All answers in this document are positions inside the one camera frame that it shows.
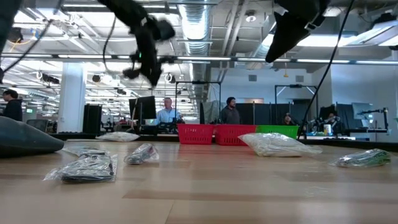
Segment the red basket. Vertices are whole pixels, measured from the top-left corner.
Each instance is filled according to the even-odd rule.
[[[219,124],[216,126],[216,143],[221,146],[247,146],[238,136],[255,132],[256,125]]]
[[[211,144],[214,125],[178,124],[178,138],[181,144]]]

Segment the hair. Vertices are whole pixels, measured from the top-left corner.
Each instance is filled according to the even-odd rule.
[[[18,93],[15,90],[6,90],[2,93],[3,96],[5,95],[11,95],[11,97],[13,97],[14,99],[18,98]]]
[[[235,97],[228,97],[228,99],[226,99],[226,104],[229,105],[232,100],[235,100]]]

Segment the black cable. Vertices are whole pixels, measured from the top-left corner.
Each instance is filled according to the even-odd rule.
[[[53,11],[53,15],[56,15],[58,11],[61,9],[61,6],[63,4],[63,0],[59,0],[57,3],[57,6],[55,7]],[[49,23],[45,26],[43,32],[40,34],[39,38],[22,54],[22,56],[19,57],[14,63],[12,63],[10,66],[8,66],[5,70],[4,73],[8,72],[10,69],[12,69],[14,66],[16,66],[24,57],[29,54],[29,52],[39,43],[40,39],[45,35],[45,33],[48,31],[50,28],[51,24],[53,22],[53,19],[49,20]]]
[[[348,8],[347,8],[347,12],[346,12],[346,14],[345,14],[345,16],[344,16],[343,23],[341,24],[340,31],[339,31],[339,33],[338,33],[337,44],[336,44],[335,48],[333,49],[333,52],[331,53],[330,61],[329,61],[329,63],[328,63],[328,66],[326,67],[325,73],[323,74],[322,79],[321,79],[321,81],[319,82],[318,87],[317,87],[317,89],[315,90],[314,95],[312,96],[311,102],[310,102],[310,104],[308,105],[307,110],[305,111],[304,118],[303,118],[303,122],[302,122],[302,124],[300,125],[300,129],[299,129],[299,130],[302,130],[302,129],[303,129],[304,124],[305,124],[305,122],[306,122],[306,117],[307,117],[307,115],[308,115],[308,112],[310,111],[311,105],[312,105],[312,103],[313,103],[315,97],[317,97],[318,92],[319,92],[319,89],[320,89],[320,87],[321,87],[321,85],[322,85],[322,83],[323,83],[325,77],[328,75],[329,69],[330,69],[330,67],[331,67],[331,64],[332,64],[332,62],[333,62],[333,59],[334,59],[334,57],[335,57],[335,55],[336,55],[336,52],[337,52],[337,49],[338,49],[338,43],[340,42],[341,36],[343,35],[344,26],[345,26],[345,24],[346,24],[346,22],[347,22],[347,18],[348,18],[349,12],[351,11],[351,8],[353,7],[354,2],[355,2],[355,0],[351,0],[349,6],[348,6]],[[300,139],[300,136],[301,136],[301,132],[298,133],[297,139]]]
[[[105,41],[105,44],[104,44],[104,48],[102,50],[102,61],[104,62],[105,70],[107,72],[109,71],[109,69],[108,69],[108,66],[106,66],[106,60],[105,60],[106,46],[108,46],[108,42],[109,42],[109,40],[110,40],[110,38],[111,38],[111,36],[113,34],[113,30],[114,30],[115,25],[116,25],[116,16],[113,19],[112,28],[111,28],[111,30],[110,30],[110,32],[108,34],[108,37],[106,38],[106,41]]]

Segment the plastic bag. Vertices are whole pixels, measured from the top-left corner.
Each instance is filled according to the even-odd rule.
[[[71,146],[71,147],[66,147],[62,149],[65,152],[72,153],[74,155],[77,155],[78,157],[88,154],[88,155],[108,155],[109,152],[105,150],[99,150],[94,147],[89,147],[89,146]]]
[[[239,136],[259,156],[298,157],[322,153],[318,146],[306,146],[278,133],[252,133]]]
[[[139,138],[139,136],[136,134],[124,133],[124,132],[106,133],[102,136],[96,137],[96,139],[108,140],[108,141],[119,141],[119,142],[134,141],[137,138]]]
[[[139,165],[144,162],[158,162],[159,153],[151,144],[142,144],[134,152],[124,158],[124,161],[130,165]]]
[[[330,165],[338,167],[375,167],[391,162],[391,154],[381,149],[356,152],[339,158]]]
[[[61,180],[64,183],[95,183],[116,180],[118,155],[84,154],[78,160],[51,170],[44,180]]]

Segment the green bin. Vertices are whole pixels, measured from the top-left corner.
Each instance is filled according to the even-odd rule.
[[[298,126],[259,125],[256,128],[256,133],[279,133],[295,139],[297,137],[298,130],[299,130]]]

